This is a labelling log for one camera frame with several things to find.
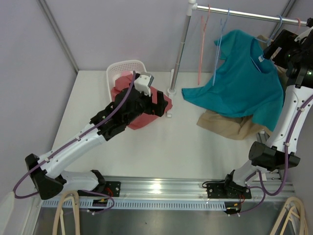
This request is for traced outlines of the blue hanger with beige shirt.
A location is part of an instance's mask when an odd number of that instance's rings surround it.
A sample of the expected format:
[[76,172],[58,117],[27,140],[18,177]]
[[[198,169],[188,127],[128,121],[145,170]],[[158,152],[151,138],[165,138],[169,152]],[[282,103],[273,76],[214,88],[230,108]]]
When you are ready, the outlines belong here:
[[276,26],[273,32],[271,33],[270,37],[266,41],[259,39],[259,38],[255,38],[255,40],[261,43],[265,43],[267,46],[270,45],[270,43],[272,42],[272,40],[274,39],[274,37],[276,36],[277,32],[279,31],[279,29],[281,28],[283,24],[283,17],[281,15],[277,15],[277,16],[279,17],[279,23],[278,23],[278,26]]

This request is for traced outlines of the red t shirt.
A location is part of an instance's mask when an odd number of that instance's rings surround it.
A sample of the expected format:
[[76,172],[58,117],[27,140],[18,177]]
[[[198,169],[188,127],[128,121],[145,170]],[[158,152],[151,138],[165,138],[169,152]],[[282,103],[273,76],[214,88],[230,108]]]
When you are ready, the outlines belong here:
[[[129,73],[128,75],[125,76],[121,76],[118,79],[116,79],[115,81],[115,86],[111,89],[111,97],[112,97],[112,101],[115,101],[115,98],[117,95],[119,95],[120,93],[122,93],[123,90],[128,90],[130,83],[133,79],[133,75],[131,73]],[[152,102],[154,104],[157,103],[157,89],[154,87],[151,87],[151,92],[152,92]],[[132,113],[129,113],[129,115],[133,115],[136,112],[135,108],[138,108],[139,111],[141,111],[142,109],[139,107],[139,103],[138,102],[131,102],[131,98],[134,97],[135,93],[130,93],[126,103],[123,104],[123,106],[119,109],[119,111],[125,111],[126,108],[131,108],[130,111],[133,111]],[[169,111],[172,109],[173,105],[172,105],[172,100],[166,96],[164,96],[164,100],[168,102],[166,108],[165,108],[165,112]],[[130,122],[130,124],[128,125],[128,127],[132,130],[137,130],[140,128],[143,128],[147,125],[149,125],[150,123],[152,123],[153,121],[155,121],[158,118],[158,116],[156,115],[149,115],[146,113],[142,113],[141,115],[139,115],[138,117],[136,117],[132,122]]]

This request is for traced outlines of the pink t shirt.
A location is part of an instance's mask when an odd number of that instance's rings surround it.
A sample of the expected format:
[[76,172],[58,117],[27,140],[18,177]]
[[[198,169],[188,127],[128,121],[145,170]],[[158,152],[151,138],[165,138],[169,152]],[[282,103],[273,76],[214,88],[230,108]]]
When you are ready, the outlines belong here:
[[123,71],[123,72],[121,72],[121,76],[129,76],[129,75],[133,75],[133,73],[131,71]]

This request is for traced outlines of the teal t shirt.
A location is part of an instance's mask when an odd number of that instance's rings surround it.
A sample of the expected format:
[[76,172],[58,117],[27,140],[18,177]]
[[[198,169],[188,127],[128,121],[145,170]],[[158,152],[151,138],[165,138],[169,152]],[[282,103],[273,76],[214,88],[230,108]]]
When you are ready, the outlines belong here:
[[213,77],[198,88],[183,88],[184,100],[228,118],[252,117],[273,131],[282,112],[284,91],[275,65],[263,59],[255,38],[233,30],[222,38],[215,85]]

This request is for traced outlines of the blue hanger with teal shirt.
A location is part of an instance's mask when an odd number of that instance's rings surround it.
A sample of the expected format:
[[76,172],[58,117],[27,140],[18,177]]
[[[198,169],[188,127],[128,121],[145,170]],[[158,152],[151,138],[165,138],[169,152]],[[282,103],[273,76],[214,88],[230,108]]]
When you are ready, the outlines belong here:
[[222,38],[223,38],[223,34],[224,34],[224,29],[225,26],[227,24],[228,21],[228,17],[230,14],[230,8],[227,11],[227,15],[226,15],[226,19],[223,22],[222,19],[220,20],[220,27],[221,27],[221,33],[220,33],[220,37],[217,40],[217,49],[216,49],[216,56],[215,56],[215,64],[214,64],[214,72],[213,72],[213,81],[212,81],[212,86],[215,85],[215,81],[216,81],[216,72],[217,72],[217,65],[218,65],[218,61],[220,59],[220,50],[221,50],[221,43],[222,43]]

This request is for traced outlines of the pink wire hanger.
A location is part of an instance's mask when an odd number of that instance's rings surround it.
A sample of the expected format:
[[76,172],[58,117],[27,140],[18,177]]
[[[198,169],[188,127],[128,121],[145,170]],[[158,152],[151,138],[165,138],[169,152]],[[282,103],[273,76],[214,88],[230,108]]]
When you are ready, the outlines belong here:
[[206,27],[207,23],[210,17],[210,5],[208,5],[208,13],[207,18],[204,20],[204,16],[201,16],[201,46],[200,46],[200,57],[199,57],[199,67],[198,67],[198,85],[201,83],[201,69],[202,69],[202,62],[203,62],[203,50],[204,50],[204,42],[205,42],[205,33],[206,33]]

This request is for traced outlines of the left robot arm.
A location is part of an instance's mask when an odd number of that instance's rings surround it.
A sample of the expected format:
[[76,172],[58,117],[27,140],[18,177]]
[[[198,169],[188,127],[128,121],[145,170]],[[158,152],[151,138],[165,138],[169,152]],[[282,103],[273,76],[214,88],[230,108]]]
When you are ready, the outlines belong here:
[[26,166],[40,198],[47,200],[68,190],[101,196],[107,183],[98,170],[78,173],[65,171],[65,168],[91,149],[125,131],[140,115],[163,116],[169,104],[162,91],[145,95],[135,88],[130,91],[123,89],[113,102],[91,118],[78,136],[66,144],[66,148],[52,150],[39,157],[28,155]]

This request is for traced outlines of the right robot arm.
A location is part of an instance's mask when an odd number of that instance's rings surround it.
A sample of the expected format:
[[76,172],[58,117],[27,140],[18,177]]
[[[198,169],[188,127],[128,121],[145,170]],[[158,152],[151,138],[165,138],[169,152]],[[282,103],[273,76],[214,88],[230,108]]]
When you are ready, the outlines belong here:
[[267,142],[254,142],[248,161],[226,176],[223,194],[228,198],[248,191],[249,183],[256,177],[280,169],[282,183],[275,192],[267,191],[264,183],[260,183],[264,194],[276,196],[286,183],[288,169],[300,162],[296,156],[298,137],[313,107],[313,28],[299,35],[282,30],[264,49],[263,57],[286,69],[288,82],[283,109]]

